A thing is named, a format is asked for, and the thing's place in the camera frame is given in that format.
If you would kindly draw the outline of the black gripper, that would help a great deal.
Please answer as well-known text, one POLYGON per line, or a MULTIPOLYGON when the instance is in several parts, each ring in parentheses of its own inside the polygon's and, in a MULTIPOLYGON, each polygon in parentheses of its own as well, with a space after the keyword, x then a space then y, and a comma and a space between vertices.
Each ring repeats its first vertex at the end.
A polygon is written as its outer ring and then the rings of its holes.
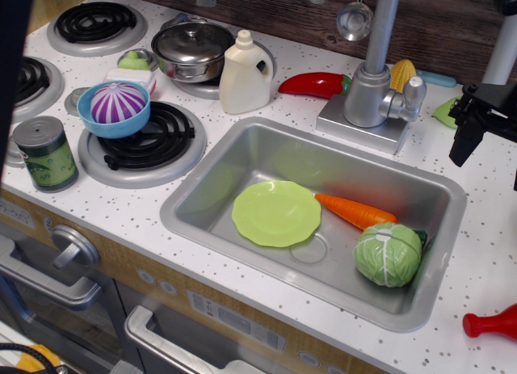
POLYGON ((448 115, 457 126, 449 158, 463 166, 486 132, 516 141, 516 84, 466 83, 448 115))

